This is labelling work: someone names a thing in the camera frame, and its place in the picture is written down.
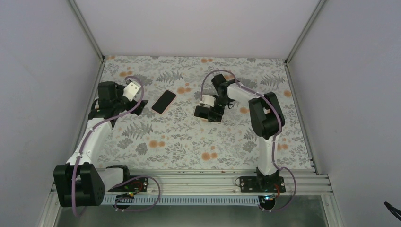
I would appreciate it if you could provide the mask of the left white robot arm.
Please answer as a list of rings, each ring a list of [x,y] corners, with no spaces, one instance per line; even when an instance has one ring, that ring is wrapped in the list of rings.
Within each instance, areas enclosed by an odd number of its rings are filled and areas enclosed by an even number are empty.
[[[97,91],[84,136],[66,163],[57,165],[53,171],[62,207],[99,206],[113,187],[121,192],[131,187],[127,166],[109,166],[99,172],[96,161],[116,121],[127,114],[141,114],[147,104],[143,86],[131,79],[126,85],[106,81],[98,84]]]

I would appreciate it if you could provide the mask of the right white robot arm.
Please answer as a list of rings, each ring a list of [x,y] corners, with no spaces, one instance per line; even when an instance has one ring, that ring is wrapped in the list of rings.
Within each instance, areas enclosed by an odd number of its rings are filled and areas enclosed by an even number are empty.
[[[194,116],[208,122],[220,122],[226,107],[238,101],[248,104],[253,132],[259,137],[259,163],[256,168],[256,186],[261,192],[268,192],[279,182],[279,168],[275,163],[276,139],[285,125],[277,96],[273,92],[262,94],[253,91],[236,77],[226,80],[225,70],[214,70],[211,80],[215,95],[200,94],[199,105]]]

